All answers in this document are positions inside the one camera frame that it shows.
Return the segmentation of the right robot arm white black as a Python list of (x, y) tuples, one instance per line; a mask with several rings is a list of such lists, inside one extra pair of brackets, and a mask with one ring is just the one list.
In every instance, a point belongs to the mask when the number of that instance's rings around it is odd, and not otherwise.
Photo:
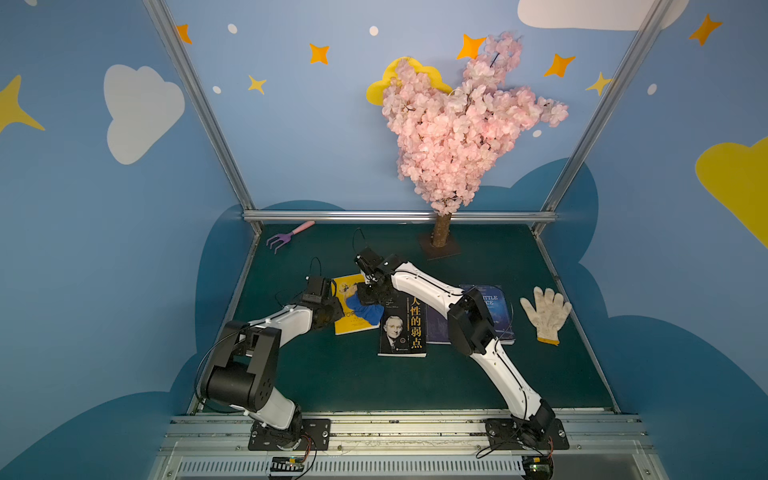
[(355, 263), (365, 277), (367, 300), (382, 303), (401, 292), (441, 314), (448, 322), (451, 345), (482, 368), (505, 400), (516, 426), (514, 437), (529, 447), (547, 440), (556, 415), (508, 357), (477, 289), (462, 290), (397, 255), (384, 258), (369, 248), (356, 255)]

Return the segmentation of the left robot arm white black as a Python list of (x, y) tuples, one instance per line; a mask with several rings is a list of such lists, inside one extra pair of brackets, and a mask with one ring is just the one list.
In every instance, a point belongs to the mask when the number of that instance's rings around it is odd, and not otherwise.
[(298, 301), (257, 320), (230, 321), (198, 374), (196, 394), (203, 400), (236, 407), (259, 426), (283, 434), (300, 427), (300, 408), (276, 387), (280, 349), (343, 316), (332, 279), (309, 276)]

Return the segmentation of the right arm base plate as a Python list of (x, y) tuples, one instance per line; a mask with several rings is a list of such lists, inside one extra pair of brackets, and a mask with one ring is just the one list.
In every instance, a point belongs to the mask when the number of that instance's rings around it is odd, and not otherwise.
[(569, 438), (560, 419), (554, 418), (546, 428), (537, 421), (517, 418), (491, 418), (485, 421), (489, 446), (494, 450), (545, 450), (570, 449)]

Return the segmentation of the purple book yellow label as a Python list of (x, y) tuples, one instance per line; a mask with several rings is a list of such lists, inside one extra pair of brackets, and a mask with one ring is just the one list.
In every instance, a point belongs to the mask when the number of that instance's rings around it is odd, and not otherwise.
[(449, 325), (448, 320), (431, 306), (426, 306), (426, 330), (428, 344), (449, 345)]

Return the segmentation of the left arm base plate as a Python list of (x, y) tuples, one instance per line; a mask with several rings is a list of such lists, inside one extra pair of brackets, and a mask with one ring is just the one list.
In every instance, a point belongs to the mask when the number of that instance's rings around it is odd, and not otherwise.
[(293, 422), (286, 430), (279, 430), (255, 421), (248, 439), (249, 451), (326, 451), (331, 433), (330, 419), (303, 419)]

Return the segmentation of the blue Little Prince book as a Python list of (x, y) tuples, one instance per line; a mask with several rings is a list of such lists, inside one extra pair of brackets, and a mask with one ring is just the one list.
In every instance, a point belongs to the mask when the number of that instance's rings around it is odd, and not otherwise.
[(482, 294), (500, 343), (513, 345), (516, 340), (512, 329), (513, 312), (510, 310), (502, 289), (498, 285), (461, 284), (460, 287), (465, 291), (476, 288)]

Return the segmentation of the black book yellow title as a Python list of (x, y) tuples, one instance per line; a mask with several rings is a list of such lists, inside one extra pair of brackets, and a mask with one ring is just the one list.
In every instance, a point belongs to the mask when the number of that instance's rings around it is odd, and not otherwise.
[(398, 292), (384, 304), (379, 326), (379, 357), (423, 358), (426, 352), (427, 305)]

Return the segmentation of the blue cloth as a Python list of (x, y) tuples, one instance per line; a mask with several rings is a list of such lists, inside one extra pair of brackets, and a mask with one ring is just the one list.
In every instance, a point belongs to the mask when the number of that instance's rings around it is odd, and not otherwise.
[(379, 304), (364, 305), (356, 293), (348, 295), (345, 304), (354, 315), (365, 320), (372, 327), (378, 327), (384, 315), (385, 308)]

